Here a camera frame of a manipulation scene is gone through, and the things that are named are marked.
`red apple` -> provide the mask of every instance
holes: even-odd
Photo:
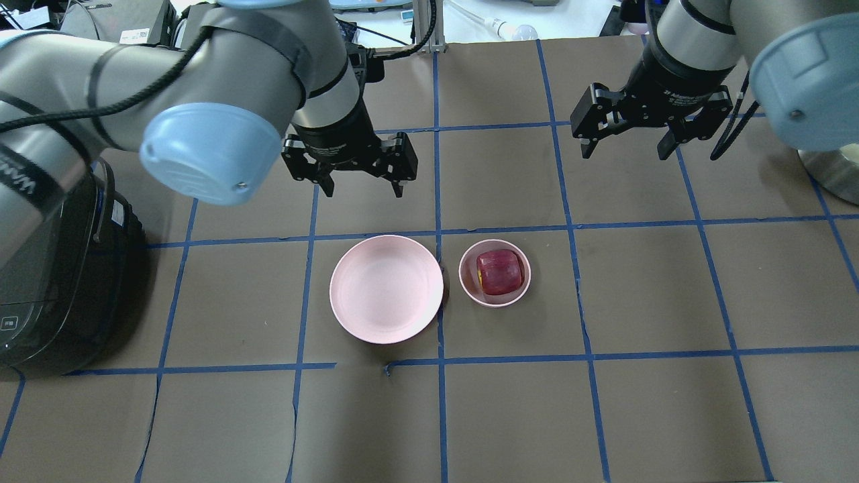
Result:
[[[512,250],[492,250],[478,255],[478,280],[486,295],[504,295],[522,286],[519,257]]]

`large pink plate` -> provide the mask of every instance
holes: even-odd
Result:
[[[392,344],[421,332],[442,304],[442,269],[410,238],[382,235],[352,247],[334,268],[334,315],[355,337]]]

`small pink bowl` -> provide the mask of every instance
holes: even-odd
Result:
[[[334,268],[328,295],[340,325],[374,344],[402,342],[442,304],[442,269],[410,238],[382,235],[352,247]]]
[[[524,281],[522,282],[521,287],[510,293],[506,293],[504,295],[486,295],[478,281],[477,259],[479,255],[483,253],[490,252],[492,250],[504,249],[512,250],[513,253],[519,257],[519,260],[522,262],[522,277],[524,278]],[[474,302],[477,302],[484,307],[491,307],[493,309],[507,307],[522,298],[528,290],[528,287],[531,285],[531,264],[528,263],[528,258],[519,249],[519,247],[509,241],[478,241],[471,245],[471,247],[466,250],[465,254],[462,255],[462,260],[460,260],[460,284],[462,284],[462,289],[466,291],[466,294],[468,294]]]

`blue grid line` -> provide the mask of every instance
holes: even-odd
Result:
[[[179,270],[176,273],[176,284],[173,288],[173,300],[170,302],[170,311],[167,317],[167,326],[164,327],[164,339],[161,343],[161,355],[158,358],[158,368],[164,368],[164,362],[167,360],[167,351],[170,345],[170,335],[173,332],[173,320],[176,316],[176,306],[179,303],[179,293],[182,287],[182,278],[185,275],[185,264],[188,261],[188,250],[190,247],[187,243],[191,240],[191,232],[194,230],[194,220],[197,217],[198,200],[195,198],[191,203],[191,212],[188,214],[188,225],[185,230],[185,246],[182,248],[182,258],[179,262]],[[149,444],[152,442],[152,430],[155,428],[155,413],[158,411],[158,396],[161,394],[161,377],[162,373],[155,375],[155,400],[152,403],[152,415],[149,419],[149,430],[146,435],[146,446],[143,447],[143,456],[140,458],[140,466],[137,467],[137,472],[134,475],[135,483],[140,483],[143,478],[143,467],[146,464],[146,455],[149,453]]]
[[[686,185],[686,191],[689,193],[689,202],[691,203],[692,212],[695,219],[698,221],[698,235],[701,237],[701,245],[704,248],[704,257],[707,259],[707,266],[710,269],[710,277],[713,280],[713,288],[716,291],[716,299],[719,302],[719,309],[722,312],[722,322],[725,325],[725,333],[728,336],[728,343],[731,346],[731,352],[734,356],[734,365],[737,369],[737,377],[740,380],[740,389],[742,390],[743,399],[746,402],[746,410],[748,411],[749,423],[752,426],[752,434],[754,435],[755,444],[758,447],[758,455],[760,456],[761,466],[764,469],[764,476],[768,481],[773,481],[772,470],[770,469],[770,461],[766,455],[766,447],[764,439],[760,433],[758,425],[758,417],[754,411],[752,403],[752,393],[749,391],[748,382],[746,381],[746,372],[743,369],[743,363],[740,359],[740,353],[737,349],[737,341],[734,338],[734,329],[731,327],[731,319],[728,315],[728,306],[725,303],[725,297],[722,294],[722,284],[719,282],[719,275],[716,272],[716,263],[713,261],[713,253],[710,251],[710,243],[707,241],[707,233],[704,229],[704,223],[701,221],[701,212],[698,210],[698,202],[695,200],[695,192],[692,190],[689,173],[686,171],[686,164],[683,159],[683,151],[680,147],[677,148],[677,159],[680,166],[680,172],[683,174],[683,182]]]
[[[174,367],[130,367],[117,369],[83,369],[66,374],[73,376],[128,376],[133,374],[211,374],[222,372],[266,372],[278,370],[318,370],[333,369],[337,363],[305,364],[235,364]]]
[[[694,225],[695,220],[666,220],[660,222],[578,223],[573,229],[654,228],[661,226]]]
[[[737,349],[741,356],[772,356],[782,354],[829,354],[837,352],[859,352],[859,345],[798,345],[793,347],[755,347]],[[592,357],[598,361],[628,360],[628,359],[675,359],[675,358],[712,358],[727,357],[733,353],[729,349],[709,351],[664,351],[664,352],[606,352],[594,353]],[[505,364],[505,363],[540,363],[585,361],[587,354],[540,354],[527,356],[471,356],[461,358],[445,358],[445,365],[459,364]],[[386,368],[391,370],[397,366],[437,365],[438,358],[401,359],[392,361]],[[258,372],[296,370],[327,370],[334,369],[337,363],[302,363],[302,364],[248,364],[248,365],[218,365],[218,366],[176,366],[176,367],[130,367],[116,369],[84,369],[66,374],[64,377],[75,376],[129,376],[135,374],[199,374],[213,372]]]
[[[433,89],[433,122],[439,125],[439,82],[438,82],[438,52],[432,53],[432,89]],[[434,184],[436,194],[436,260],[442,261],[442,153],[441,134],[438,129],[433,135],[435,155],[433,157]],[[439,465],[441,483],[448,483],[448,390],[445,378],[444,358],[444,308],[438,309],[436,316],[436,331],[438,333],[438,433],[439,433]]]
[[[9,416],[6,417],[6,426],[3,427],[3,435],[0,437],[0,456],[3,456],[3,451],[6,450],[6,442],[9,441],[9,434],[12,432],[12,424],[15,423],[15,415],[18,413],[18,406],[21,404],[21,396],[24,394],[24,385],[27,379],[18,369],[12,369],[18,373],[18,389],[15,391],[15,398],[12,400],[12,407],[9,409]]]
[[[797,347],[761,347],[737,349],[741,356],[773,356],[787,354],[834,354],[844,352],[859,352],[859,345],[810,345]],[[734,351],[730,349],[704,351],[661,351],[661,352],[606,352],[595,354],[544,354],[532,356],[468,356],[461,358],[445,358],[445,365],[468,364],[527,364],[546,362],[584,362],[594,361],[623,361],[643,359],[682,359],[682,358],[732,358]],[[439,358],[402,359],[393,361],[385,366],[390,372],[398,366],[437,365]]]
[[[436,234],[434,229],[412,230],[412,231],[380,231],[376,233],[357,233],[352,235],[317,235],[316,240],[360,240],[362,238],[370,238],[379,235],[400,235],[400,236],[433,236]]]
[[[811,181],[811,185],[814,188],[814,194],[817,195],[817,200],[820,202],[820,207],[823,208],[823,214],[826,221],[829,222],[829,228],[832,230],[832,235],[835,237],[835,242],[838,244],[838,250],[841,252],[841,257],[844,259],[844,264],[847,266],[847,272],[850,274],[850,278],[853,279],[853,286],[856,288],[856,292],[859,292],[859,277],[856,276],[856,268],[854,267],[853,262],[850,261],[850,254],[847,253],[847,247],[844,245],[844,240],[841,238],[841,232],[838,231],[835,219],[829,211],[829,205],[823,198],[823,192],[820,190],[820,185],[810,173],[808,173],[808,179]]]
[[[545,226],[512,226],[508,228],[459,228],[459,229],[443,229],[442,235],[467,235],[469,233],[524,233],[532,231],[564,231],[567,227],[562,224],[545,225]]]
[[[606,449],[606,435],[602,427],[602,410],[600,409],[600,395],[597,388],[596,369],[594,368],[594,355],[591,350],[590,337],[588,337],[588,326],[585,323],[584,307],[582,306],[582,273],[579,270],[579,260],[576,250],[576,232],[573,227],[573,218],[570,213],[570,203],[567,200],[567,185],[564,178],[564,166],[561,163],[561,147],[557,139],[557,125],[555,124],[555,107],[554,101],[551,98],[551,86],[549,84],[549,74],[545,67],[545,57],[543,55],[543,45],[539,40],[535,41],[537,46],[537,56],[539,57],[540,72],[543,76],[543,86],[545,88],[545,98],[549,107],[549,119],[552,123],[551,139],[555,148],[555,164],[557,169],[557,179],[561,190],[561,200],[564,204],[564,216],[567,222],[567,236],[570,239],[570,258],[573,264],[573,275],[576,281],[576,300],[578,301],[579,320],[582,324],[582,342],[584,343],[585,354],[588,361],[588,381],[591,390],[591,402],[594,407],[594,425],[596,427],[597,445],[600,450],[600,463],[602,466],[602,478],[606,483],[611,483],[612,477],[608,467],[608,452]]]
[[[298,331],[298,351],[295,355],[295,382],[292,388],[292,409],[295,417],[295,429],[293,431],[292,455],[289,458],[289,470],[286,474],[286,483],[292,482],[293,461],[295,460],[295,442],[298,438],[298,403],[301,400],[302,372],[304,365],[304,339],[308,333],[308,311],[310,306],[310,278],[313,273],[314,264],[314,242],[316,240],[316,215],[319,211],[320,187],[314,185],[314,203],[310,210],[310,232],[308,234],[308,262],[304,268],[304,291],[302,294],[302,319]]]
[[[197,216],[197,199],[191,204],[191,214],[188,216],[188,226],[185,232],[185,246],[182,248],[182,258],[179,262],[179,271],[176,273],[176,284],[173,288],[173,300],[170,302],[170,311],[167,317],[167,326],[164,328],[164,339],[161,343],[161,356],[158,358],[158,367],[164,367],[167,360],[167,350],[170,345],[170,335],[173,332],[173,321],[176,316],[176,306],[179,304],[179,293],[182,287],[182,278],[185,276],[185,264],[188,261],[188,250],[191,241],[191,231],[194,228],[194,218]]]
[[[394,134],[395,132],[439,132],[439,131],[489,131],[493,129],[521,129],[524,127],[547,127],[551,121],[512,122],[502,124],[470,124],[470,125],[436,125],[432,127],[412,127],[405,129],[378,129],[376,134]]]
[[[833,220],[859,220],[859,214],[855,215],[831,215]],[[661,220],[648,222],[604,222],[604,223],[577,223],[573,229],[618,229],[618,228],[653,228],[667,226],[696,226],[698,223],[704,225],[722,224],[755,224],[755,223],[798,223],[798,222],[822,222],[829,217],[823,215],[810,215],[802,217],[766,217],[766,218],[711,218],[698,220]],[[433,236],[441,232],[442,235],[467,235],[470,233],[502,234],[522,233],[534,231],[564,231],[566,225],[534,225],[534,226],[511,226],[511,227],[484,227],[484,228],[446,228],[440,230],[411,230],[411,231],[380,231],[374,233],[350,233],[343,235],[315,235],[317,241],[330,240],[361,240],[378,235],[399,235],[406,237]],[[171,241],[168,243],[156,243],[148,245],[149,249],[163,248],[186,248],[209,245],[234,245],[246,243],[285,243],[285,242],[307,242],[307,236],[290,236],[285,238],[260,237],[260,238],[231,238],[223,240],[196,240],[196,241]]]
[[[859,352],[859,345],[817,345],[808,347],[772,347],[763,349],[739,349],[741,356],[773,356],[784,354],[834,354]]]
[[[701,220],[705,225],[717,224],[748,224],[748,223],[790,223],[790,222],[822,222],[826,217],[820,215],[806,217],[765,217],[765,218],[724,218]]]

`label sticker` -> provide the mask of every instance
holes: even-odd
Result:
[[[113,212],[110,219],[119,226],[125,226],[125,208],[116,200],[113,201]]]
[[[123,30],[119,36],[120,44],[145,44],[149,39],[148,28],[135,28],[133,30]]]

